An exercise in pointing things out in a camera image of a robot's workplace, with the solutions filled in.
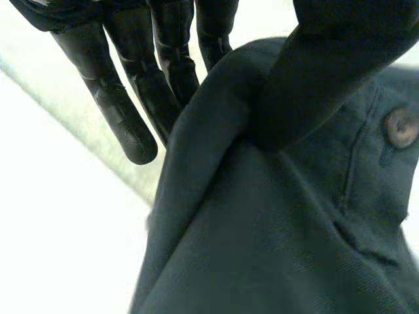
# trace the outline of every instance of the brown button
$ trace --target brown button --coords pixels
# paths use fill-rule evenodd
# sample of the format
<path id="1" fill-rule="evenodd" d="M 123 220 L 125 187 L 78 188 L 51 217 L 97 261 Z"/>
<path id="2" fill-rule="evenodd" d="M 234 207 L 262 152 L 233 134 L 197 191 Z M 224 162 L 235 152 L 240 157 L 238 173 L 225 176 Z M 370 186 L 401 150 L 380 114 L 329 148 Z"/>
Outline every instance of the brown button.
<path id="1" fill-rule="evenodd" d="M 419 135 L 419 117 L 406 109 L 394 110 L 385 120 L 388 140 L 394 147 L 407 148 Z"/>

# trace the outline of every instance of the dark gray fabric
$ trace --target dark gray fabric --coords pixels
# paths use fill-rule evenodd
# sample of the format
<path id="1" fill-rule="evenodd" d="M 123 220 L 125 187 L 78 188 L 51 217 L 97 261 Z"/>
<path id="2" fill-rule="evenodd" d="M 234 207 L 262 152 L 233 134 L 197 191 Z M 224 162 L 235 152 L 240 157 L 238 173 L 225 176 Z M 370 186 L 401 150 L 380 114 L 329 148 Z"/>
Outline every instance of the dark gray fabric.
<path id="1" fill-rule="evenodd" d="M 418 113 L 418 73 L 381 71 L 268 153 L 242 134 L 283 43 L 229 54 L 179 118 L 132 314 L 419 313 L 400 229 L 419 144 L 394 149 L 382 124 L 398 107 Z"/>

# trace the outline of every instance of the white floor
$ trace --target white floor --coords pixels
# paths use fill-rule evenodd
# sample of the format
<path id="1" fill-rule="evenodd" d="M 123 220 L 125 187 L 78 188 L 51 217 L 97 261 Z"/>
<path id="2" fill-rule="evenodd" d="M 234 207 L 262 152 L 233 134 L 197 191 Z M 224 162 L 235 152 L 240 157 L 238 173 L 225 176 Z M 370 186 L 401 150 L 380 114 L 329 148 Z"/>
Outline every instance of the white floor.
<path id="1" fill-rule="evenodd" d="M 126 313 L 146 203 L 2 73 L 0 94 L 0 313 Z"/>

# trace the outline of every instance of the dark green jacket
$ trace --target dark green jacket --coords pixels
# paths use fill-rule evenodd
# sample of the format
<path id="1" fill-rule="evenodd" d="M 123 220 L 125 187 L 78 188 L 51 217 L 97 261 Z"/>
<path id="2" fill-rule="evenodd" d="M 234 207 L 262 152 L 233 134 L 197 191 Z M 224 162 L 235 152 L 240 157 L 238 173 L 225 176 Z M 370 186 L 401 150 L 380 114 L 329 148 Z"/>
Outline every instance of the dark green jacket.
<path id="1" fill-rule="evenodd" d="M 284 41 L 229 54 L 176 124 L 132 314 L 419 313 L 400 228 L 419 143 L 396 148 L 385 124 L 416 121 L 419 71 L 379 72 L 269 152 L 246 130 Z"/>

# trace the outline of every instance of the button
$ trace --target button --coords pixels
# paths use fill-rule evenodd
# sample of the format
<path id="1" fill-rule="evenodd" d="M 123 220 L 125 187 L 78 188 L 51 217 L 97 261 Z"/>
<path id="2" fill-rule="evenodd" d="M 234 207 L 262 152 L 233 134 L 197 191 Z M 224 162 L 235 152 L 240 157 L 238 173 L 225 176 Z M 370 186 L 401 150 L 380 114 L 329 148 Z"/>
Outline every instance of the button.
<path id="1" fill-rule="evenodd" d="M 388 140 L 396 148 L 407 148 L 419 135 L 419 116 L 406 109 L 394 110 L 385 120 Z"/>

